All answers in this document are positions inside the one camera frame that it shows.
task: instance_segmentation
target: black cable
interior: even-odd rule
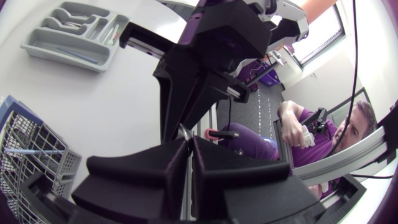
[[[348,117],[346,119],[346,124],[344,126],[343,132],[341,133],[340,137],[338,138],[335,146],[333,149],[329,152],[329,154],[326,157],[329,157],[333,154],[333,152],[336,150],[337,146],[340,144],[341,140],[343,139],[347,127],[349,125],[349,120],[351,118],[351,112],[353,111],[353,105],[354,105],[354,98],[355,98],[355,86],[356,86],[356,78],[358,76],[358,35],[357,35],[357,30],[356,30],[356,6],[355,6],[355,0],[353,0],[353,11],[354,11],[354,37],[355,37],[355,71],[354,71],[354,84],[353,84],[353,93],[351,95],[351,103],[349,104],[349,111],[348,111]]]
[[[269,58],[268,54],[266,54],[266,55],[267,55],[267,58],[268,58],[268,61],[269,61],[269,65],[271,66],[272,65],[271,59]]]
[[[232,108],[232,100],[231,97],[229,97],[229,115],[228,115],[228,127],[227,127],[227,131],[229,131],[229,126],[231,124],[231,108]]]
[[[391,176],[385,176],[385,177],[378,177],[378,176],[371,176],[371,175],[358,175],[358,174],[351,174],[353,177],[363,177],[363,178],[371,178],[371,179],[390,179],[393,177]]]

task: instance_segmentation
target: dishwasher basket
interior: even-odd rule
[[[58,195],[68,199],[81,156],[21,102],[8,96],[0,106],[0,190],[20,223],[45,223],[19,186],[41,171]]]

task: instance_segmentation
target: dark carpet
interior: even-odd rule
[[[231,122],[242,124],[261,136],[275,139],[272,122],[279,119],[277,110],[284,101],[280,85],[268,87],[259,82],[258,91],[252,92],[247,103],[232,101]],[[220,101],[217,109],[217,127],[228,125],[229,101]]]

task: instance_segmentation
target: man's hand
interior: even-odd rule
[[[322,186],[320,184],[314,185],[314,186],[309,186],[308,189],[311,191],[311,193],[319,200],[321,199],[322,196]]]
[[[284,113],[280,118],[282,123],[282,139],[290,146],[300,145],[304,149],[304,135],[302,125],[293,113]]]

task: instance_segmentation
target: man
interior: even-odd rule
[[[295,167],[304,166],[325,158],[336,145],[339,138],[342,138],[342,140],[333,153],[341,152],[370,135],[377,126],[372,106],[368,102],[357,101],[351,112],[349,125],[344,136],[341,134],[346,121],[343,121],[337,128],[330,120],[327,120],[326,125],[329,133],[326,136],[317,134],[314,140],[315,146],[304,148],[303,131],[300,123],[312,113],[293,101],[283,102],[278,109],[278,116],[282,123],[282,139],[292,146],[292,157]],[[279,158],[275,145],[265,141],[254,131],[235,123],[230,125],[229,130],[239,132],[241,137],[230,141],[220,141],[220,146],[228,147],[243,156],[252,158],[267,160]],[[318,198],[325,197],[333,191],[331,183],[329,184],[329,190],[325,193],[322,193],[321,185],[311,186],[309,189]]]

